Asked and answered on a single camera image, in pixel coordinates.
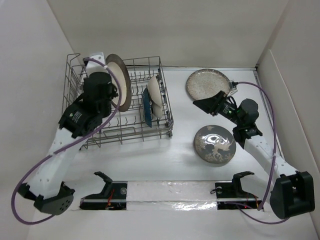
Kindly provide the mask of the cream divided plate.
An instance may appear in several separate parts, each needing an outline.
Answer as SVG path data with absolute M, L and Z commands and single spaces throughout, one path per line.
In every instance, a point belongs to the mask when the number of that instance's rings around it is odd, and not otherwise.
M 159 88 L 159 84 L 157 78 L 155 76 L 151 77 L 147 84 L 147 89 L 150 95 L 150 99 L 152 101 L 152 113 L 155 115 L 157 119 L 161 119 L 163 117 L 162 110 L 162 95 Z

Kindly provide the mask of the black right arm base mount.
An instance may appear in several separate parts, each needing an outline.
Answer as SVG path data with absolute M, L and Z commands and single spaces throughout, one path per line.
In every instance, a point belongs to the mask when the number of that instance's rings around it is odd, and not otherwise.
M 218 181 L 210 194 L 216 196 L 218 210 L 257 209 L 262 202 L 256 195 L 246 192 L 242 188 L 241 179 L 254 175 L 251 171 L 244 171 L 233 175 L 230 181 Z

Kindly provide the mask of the grey tree pattern plate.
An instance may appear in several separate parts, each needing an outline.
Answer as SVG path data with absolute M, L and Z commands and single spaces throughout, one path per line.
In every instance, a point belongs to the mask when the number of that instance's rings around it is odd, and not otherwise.
M 211 164 L 227 164 L 236 154 L 234 136 L 219 125 L 206 125 L 194 136 L 193 146 L 198 156 Z

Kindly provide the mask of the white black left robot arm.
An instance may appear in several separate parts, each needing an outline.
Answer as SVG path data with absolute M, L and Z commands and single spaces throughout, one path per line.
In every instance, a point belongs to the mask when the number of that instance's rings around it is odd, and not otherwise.
M 68 168 L 84 142 L 115 115 L 112 100 L 122 91 L 115 74 L 94 72 L 85 78 L 82 94 L 69 105 L 58 122 L 47 156 L 29 171 L 34 176 L 18 184 L 16 191 L 51 217 L 61 215 L 74 200 L 74 189 L 64 183 Z

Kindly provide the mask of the blue shell shaped dish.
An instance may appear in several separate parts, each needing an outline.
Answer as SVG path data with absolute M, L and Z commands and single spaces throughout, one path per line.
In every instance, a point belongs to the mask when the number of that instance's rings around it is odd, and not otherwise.
M 151 104 L 149 98 L 149 91 L 146 87 L 142 92 L 142 103 L 143 103 L 143 111 L 144 111 L 144 121 L 148 127 L 152 127 L 152 111 Z

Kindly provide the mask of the silver metal plate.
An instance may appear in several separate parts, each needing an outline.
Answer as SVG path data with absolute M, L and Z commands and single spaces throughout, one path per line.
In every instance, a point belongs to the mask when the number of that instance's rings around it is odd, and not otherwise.
M 116 54 L 110 54 L 106 57 L 105 63 L 109 69 L 116 76 L 120 90 L 121 90 L 121 102 L 119 106 L 120 112 L 126 112 L 132 101 L 131 80 L 127 66 L 124 61 Z

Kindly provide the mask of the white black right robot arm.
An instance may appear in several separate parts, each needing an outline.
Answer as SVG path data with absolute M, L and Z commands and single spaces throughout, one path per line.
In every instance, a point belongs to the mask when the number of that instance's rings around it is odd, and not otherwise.
M 268 174 L 262 180 L 251 171 L 233 176 L 231 191 L 237 197 L 246 193 L 268 203 L 279 219 L 302 215 L 315 210 L 314 180 L 307 171 L 298 171 L 276 153 L 276 147 L 268 144 L 257 128 L 258 104 L 249 98 L 240 105 L 233 102 L 225 92 L 193 101 L 199 109 L 212 116 L 220 114 L 236 126 L 233 128 L 235 141 L 249 153 Z

